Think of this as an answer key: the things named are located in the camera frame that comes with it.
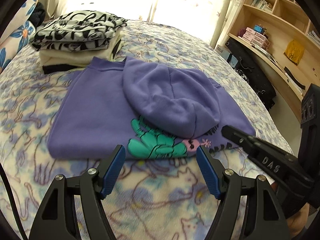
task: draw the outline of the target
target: bolt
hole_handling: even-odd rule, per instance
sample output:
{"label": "bolt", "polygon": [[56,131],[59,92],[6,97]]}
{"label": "bolt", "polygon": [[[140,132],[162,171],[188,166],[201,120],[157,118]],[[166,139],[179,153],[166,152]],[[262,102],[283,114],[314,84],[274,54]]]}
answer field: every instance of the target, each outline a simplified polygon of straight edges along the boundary
{"label": "bolt", "polygon": [[224,171],[224,173],[225,174],[227,174],[227,175],[229,175],[229,176],[231,176],[231,175],[233,175],[233,170],[232,169],[226,169],[225,171]]}
{"label": "bolt", "polygon": [[90,174],[90,175],[93,175],[93,174],[95,174],[97,172],[97,169],[96,168],[90,168],[90,169],[88,169],[88,173]]}
{"label": "bolt", "polygon": [[258,179],[261,180],[261,181],[266,181],[267,180],[266,176],[264,176],[264,175],[259,175]]}
{"label": "bolt", "polygon": [[58,174],[56,177],[55,177],[56,180],[62,180],[63,179],[63,175],[62,174]]}

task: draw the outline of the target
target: floral pillow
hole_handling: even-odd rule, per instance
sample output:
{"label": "floral pillow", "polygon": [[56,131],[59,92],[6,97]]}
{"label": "floral pillow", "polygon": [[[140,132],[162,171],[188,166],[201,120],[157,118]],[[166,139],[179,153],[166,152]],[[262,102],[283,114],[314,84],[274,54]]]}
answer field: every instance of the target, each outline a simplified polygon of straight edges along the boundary
{"label": "floral pillow", "polygon": [[0,44],[0,74],[17,53],[29,43],[29,36],[36,32],[30,21],[15,30],[3,43]]}
{"label": "floral pillow", "polygon": [[34,11],[38,0],[27,0],[17,11],[7,28],[4,30],[0,38],[0,45],[4,42],[12,32],[19,28],[19,26],[24,25],[25,22],[30,17],[31,13]]}

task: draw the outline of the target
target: orange flower center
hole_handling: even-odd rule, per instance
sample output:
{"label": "orange flower center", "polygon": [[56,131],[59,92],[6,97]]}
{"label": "orange flower center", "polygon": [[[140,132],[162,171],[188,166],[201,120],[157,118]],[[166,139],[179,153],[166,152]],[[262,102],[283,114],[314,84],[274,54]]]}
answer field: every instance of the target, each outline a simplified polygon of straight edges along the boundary
{"label": "orange flower center", "polygon": [[22,31],[22,36],[23,36],[24,38],[26,38],[26,37],[28,36],[28,30],[27,30],[27,29],[24,29],[24,30]]}

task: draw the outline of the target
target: cream folded garment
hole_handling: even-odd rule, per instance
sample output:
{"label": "cream folded garment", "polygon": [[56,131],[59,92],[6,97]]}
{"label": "cream folded garment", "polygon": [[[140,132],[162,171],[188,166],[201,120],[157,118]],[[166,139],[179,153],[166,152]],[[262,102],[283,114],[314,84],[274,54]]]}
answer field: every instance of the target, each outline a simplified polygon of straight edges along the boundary
{"label": "cream folded garment", "polygon": [[[42,49],[39,51],[40,63],[42,66],[68,64],[77,67],[86,67],[87,65],[89,65],[93,57],[98,57],[112,61],[112,51],[116,44],[123,37],[123,34],[121,34],[120,32],[121,30],[116,31],[116,35],[110,40],[107,49],[85,50],[78,52]],[[121,41],[118,46],[117,52],[121,49],[122,45],[123,42]]]}

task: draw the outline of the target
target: black bag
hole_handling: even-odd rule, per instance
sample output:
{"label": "black bag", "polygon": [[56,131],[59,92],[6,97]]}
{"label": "black bag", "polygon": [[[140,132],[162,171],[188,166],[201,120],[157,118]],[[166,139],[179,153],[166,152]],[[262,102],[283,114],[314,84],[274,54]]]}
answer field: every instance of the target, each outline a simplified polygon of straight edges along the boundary
{"label": "black bag", "polygon": [[275,104],[272,99],[276,96],[276,91],[259,65],[249,54],[251,51],[233,38],[229,38],[226,46],[238,60],[236,69],[241,70],[247,76],[250,87],[269,111]]}

